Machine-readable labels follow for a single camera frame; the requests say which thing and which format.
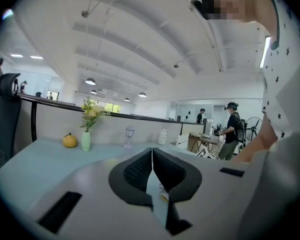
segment white desk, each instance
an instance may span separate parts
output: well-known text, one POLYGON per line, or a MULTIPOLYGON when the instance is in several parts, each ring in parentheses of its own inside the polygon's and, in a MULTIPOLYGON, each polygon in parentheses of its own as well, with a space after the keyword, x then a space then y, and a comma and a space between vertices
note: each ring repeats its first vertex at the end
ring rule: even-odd
MULTIPOLYGON (((46 191, 79 167, 120 155, 134 156, 146 148, 170 149, 194 155, 169 143, 139 143, 132 150, 125 150, 120 145, 92 144, 91 150, 84 152, 80 146, 66 148, 61 141, 39 139, 0 169, 0 194, 7 203, 26 212, 46 191)), ((146 192, 152 196, 154 215, 165 226, 168 203, 159 196, 159 183, 152 171, 146 192)))

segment fluorescent light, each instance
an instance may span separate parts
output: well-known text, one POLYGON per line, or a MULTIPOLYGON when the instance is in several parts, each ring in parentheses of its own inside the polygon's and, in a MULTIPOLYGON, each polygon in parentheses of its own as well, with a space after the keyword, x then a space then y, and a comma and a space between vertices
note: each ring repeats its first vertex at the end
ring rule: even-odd
POLYGON ((96 81, 89 77, 87 80, 85 80, 85 82, 88 84, 88 85, 92 85, 92 86, 95 86, 96 85, 96 81))
POLYGON ((10 54, 12 57, 23 58, 21 54, 10 54))
POLYGON ((39 60, 43 60, 43 58, 42 57, 40 57, 40 56, 30 56, 32 59, 39 59, 39 60))
POLYGON ((4 12, 4 14, 2 15, 2 19, 4 20, 5 18, 14 15, 14 13, 12 12, 11 9, 8 9, 4 12))
POLYGON ((267 36, 265 38, 264 50, 263 50, 263 55, 262 55, 262 59, 261 59, 261 63, 260 63, 260 68, 261 69, 263 69, 264 64, 265 64, 267 50, 268 50, 269 45, 270 45, 270 38, 271 38, 270 36, 267 36))
POLYGON ((147 97, 147 95, 146 95, 144 92, 140 92, 140 93, 139 93, 139 96, 142 97, 142 98, 147 97))

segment black slot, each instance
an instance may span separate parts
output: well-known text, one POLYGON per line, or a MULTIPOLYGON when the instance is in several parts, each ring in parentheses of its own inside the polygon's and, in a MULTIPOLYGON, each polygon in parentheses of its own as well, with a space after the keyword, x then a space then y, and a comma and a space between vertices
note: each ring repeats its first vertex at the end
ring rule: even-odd
POLYGON ((56 234, 81 197, 79 193, 68 191, 38 223, 56 234))
POLYGON ((238 177, 242 177, 245 172, 243 170, 236 170, 236 169, 230 169, 230 168, 221 168, 219 172, 225 173, 225 174, 230 174, 233 176, 238 176, 238 177))

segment black office chair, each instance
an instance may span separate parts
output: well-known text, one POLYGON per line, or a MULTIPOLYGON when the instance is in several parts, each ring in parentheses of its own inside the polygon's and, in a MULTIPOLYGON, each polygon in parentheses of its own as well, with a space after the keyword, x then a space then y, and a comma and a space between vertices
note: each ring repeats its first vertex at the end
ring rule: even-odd
POLYGON ((22 101, 17 95, 18 76, 19 73, 0 76, 0 167, 14 155, 15 134, 22 101))

